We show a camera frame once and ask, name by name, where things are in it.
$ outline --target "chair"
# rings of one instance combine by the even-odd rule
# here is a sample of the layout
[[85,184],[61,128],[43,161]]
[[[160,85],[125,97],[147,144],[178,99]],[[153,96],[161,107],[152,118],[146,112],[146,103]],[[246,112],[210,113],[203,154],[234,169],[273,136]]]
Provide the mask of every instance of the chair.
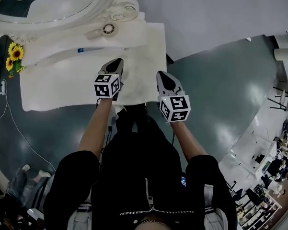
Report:
[[282,90],[282,89],[279,89],[279,88],[276,88],[276,87],[273,87],[273,88],[276,89],[276,90],[282,91],[282,94],[275,96],[276,98],[280,98],[279,102],[276,102],[276,101],[268,98],[268,100],[270,100],[271,102],[274,102],[274,103],[279,105],[279,107],[270,106],[270,108],[279,109],[279,110],[283,110],[285,112],[288,112],[288,103],[287,103],[286,106],[284,105],[286,97],[288,98],[288,91],[285,91],[285,90]]

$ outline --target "ornate white mirror frame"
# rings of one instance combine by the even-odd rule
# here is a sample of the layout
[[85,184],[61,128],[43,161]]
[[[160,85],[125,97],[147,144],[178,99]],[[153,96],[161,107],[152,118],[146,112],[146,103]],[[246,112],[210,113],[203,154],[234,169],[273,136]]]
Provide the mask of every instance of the ornate white mirror frame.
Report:
[[137,0],[94,0],[73,15],[48,22],[0,14],[0,36],[6,34],[16,43],[26,44],[47,33],[84,24],[130,21],[138,16],[138,10]]

